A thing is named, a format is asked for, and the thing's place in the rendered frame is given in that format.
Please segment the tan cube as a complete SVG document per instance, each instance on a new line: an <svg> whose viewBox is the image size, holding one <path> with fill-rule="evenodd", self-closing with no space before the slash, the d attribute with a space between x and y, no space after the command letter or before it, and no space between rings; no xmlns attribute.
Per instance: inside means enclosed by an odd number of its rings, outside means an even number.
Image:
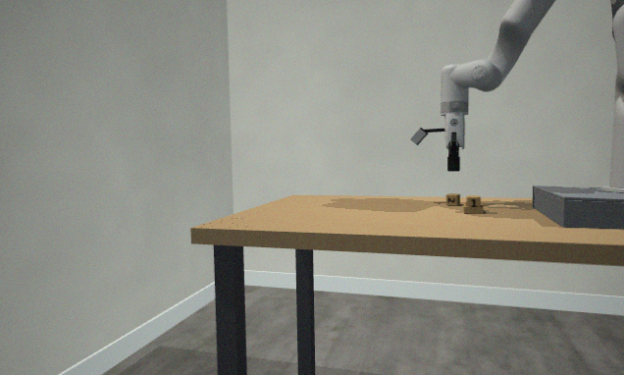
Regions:
<svg viewBox="0 0 624 375"><path fill-rule="evenodd" d="M480 195L467 195L467 207L481 207Z"/></svg>
<svg viewBox="0 0 624 375"><path fill-rule="evenodd" d="M449 193L446 195L446 205L458 206L460 205L460 194Z"/></svg>

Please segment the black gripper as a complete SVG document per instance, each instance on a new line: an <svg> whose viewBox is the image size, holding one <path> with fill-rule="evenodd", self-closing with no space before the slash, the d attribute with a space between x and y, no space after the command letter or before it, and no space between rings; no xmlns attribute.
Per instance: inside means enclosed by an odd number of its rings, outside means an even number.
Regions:
<svg viewBox="0 0 624 375"><path fill-rule="evenodd" d="M467 114L465 114L467 113ZM459 147L465 147L465 118L468 112L445 112L445 142L448 149L447 170L460 171ZM452 121L455 121L452 123ZM461 146L457 146L457 141ZM449 150L450 149L450 150Z"/></svg>

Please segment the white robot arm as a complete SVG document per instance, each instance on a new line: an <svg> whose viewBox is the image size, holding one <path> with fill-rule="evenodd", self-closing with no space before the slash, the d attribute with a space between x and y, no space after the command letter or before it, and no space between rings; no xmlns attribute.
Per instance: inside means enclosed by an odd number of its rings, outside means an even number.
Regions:
<svg viewBox="0 0 624 375"><path fill-rule="evenodd" d="M554 2L555 0L515 0L501 20L497 42L487 60L442 68L441 113L468 112L468 87L482 91L492 91L499 87ZM617 75L610 185L601 187L601 190L624 193L624 0L610 2L612 20L614 18L612 36L615 41Z"/></svg>

